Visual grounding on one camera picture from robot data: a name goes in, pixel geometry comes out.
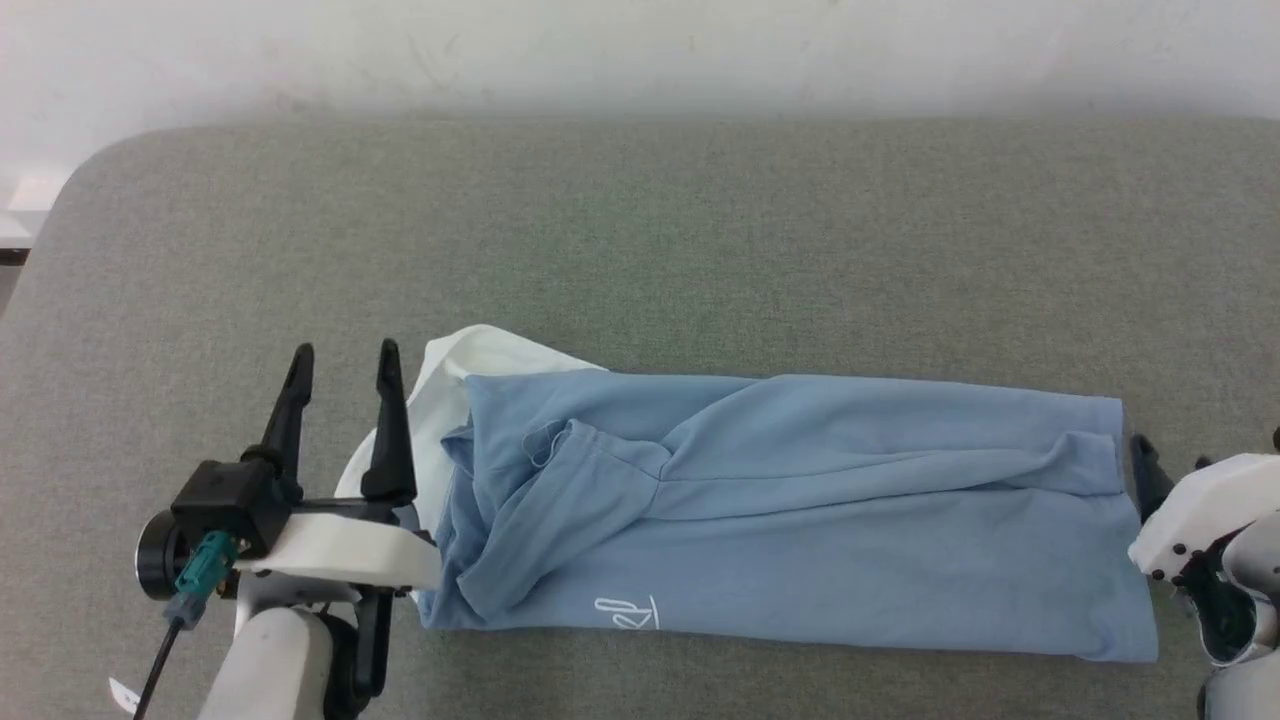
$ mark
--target folded shirt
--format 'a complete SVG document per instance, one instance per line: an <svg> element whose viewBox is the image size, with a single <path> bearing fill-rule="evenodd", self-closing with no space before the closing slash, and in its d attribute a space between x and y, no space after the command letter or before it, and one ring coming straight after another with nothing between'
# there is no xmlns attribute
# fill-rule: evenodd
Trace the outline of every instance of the folded shirt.
<svg viewBox="0 0 1280 720"><path fill-rule="evenodd" d="M600 370L466 391L428 626L1156 659L1117 400Z"/></svg>

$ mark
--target white logo print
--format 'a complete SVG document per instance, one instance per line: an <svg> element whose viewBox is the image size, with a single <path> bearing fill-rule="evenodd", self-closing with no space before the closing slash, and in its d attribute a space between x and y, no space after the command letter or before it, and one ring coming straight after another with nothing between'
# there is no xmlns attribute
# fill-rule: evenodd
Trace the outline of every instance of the white logo print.
<svg viewBox="0 0 1280 720"><path fill-rule="evenodd" d="M649 607L640 607L625 600L611 600L608 597L595 598L595 609L600 612L613 615L613 624L623 630L643 630L653 620L653 629L660 630L658 621L658 603L649 596Z"/></svg>

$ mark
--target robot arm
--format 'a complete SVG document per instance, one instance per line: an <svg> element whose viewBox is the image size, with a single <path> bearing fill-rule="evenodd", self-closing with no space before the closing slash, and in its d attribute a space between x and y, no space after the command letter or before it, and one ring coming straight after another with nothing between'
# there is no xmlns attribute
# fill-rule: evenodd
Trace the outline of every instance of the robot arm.
<svg viewBox="0 0 1280 720"><path fill-rule="evenodd" d="M202 462L138 541L138 582L152 598L170 600L173 628L195 628L215 584L236 600L236 638L201 720L353 720L385 684L393 600L439 583L430 534L401 527L417 486L396 343L383 342L381 410L360 498L302 497L298 447L312 365L311 346L301 346L262 442L238 462ZM212 561L205 547L191 551L209 537L223 541L211 546L220 552ZM206 568L214 575L193 577ZM325 610L312 612L314 603ZM355 623L329 614L330 603L351 603ZM134 717L148 700L145 689Z"/></svg>
<svg viewBox="0 0 1280 720"><path fill-rule="evenodd" d="M1280 450L1280 430L1275 441ZM1174 486L1147 438L1134 436L1132 450L1143 527L1129 559L1196 612L1217 667L1201 691L1201 717L1277 716L1280 456L1202 459Z"/></svg>

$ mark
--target black cable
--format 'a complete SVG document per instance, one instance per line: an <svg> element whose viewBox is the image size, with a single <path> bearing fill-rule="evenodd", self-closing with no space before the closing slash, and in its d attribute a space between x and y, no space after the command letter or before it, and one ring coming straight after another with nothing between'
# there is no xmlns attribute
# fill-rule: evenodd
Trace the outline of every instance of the black cable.
<svg viewBox="0 0 1280 720"><path fill-rule="evenodd" d="M164 670L165 660L169 660L169 651L173 650L173 641L178 639L178 633L182 630L182 620L174 618L169 623L169 632L164 634L164 642L160 643L160 651L156 652L156 660L151 664L151 674L147 675L147 684L142 685L142 694L138 696L138 708L133 711L133 720L142 720L147 714L147 706L151 705L151 696L156 692L156 683L160 682L160 673Z"/></svg>

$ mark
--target gray fabric surface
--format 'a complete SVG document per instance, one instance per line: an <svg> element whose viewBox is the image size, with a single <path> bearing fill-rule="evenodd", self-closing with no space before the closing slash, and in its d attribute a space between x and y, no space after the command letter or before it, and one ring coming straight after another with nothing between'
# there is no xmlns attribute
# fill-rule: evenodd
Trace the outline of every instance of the gray fabric surface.
<svg viewBox="0 0 1280 720"><path fill-rule="evenodd" d="M1121 397L1183 471L1280 419L1280 126L412 124L195 129L90 160L0 323L0 688L12 717L123 714L163 634L133 547L317 348L328 493L384 336L493 323L620 370L844 373ZM438 634L398 610L367 717L1192 717L1162 659L890 652L611 632ZM229 641L179 639L154 717Z"/></svg>

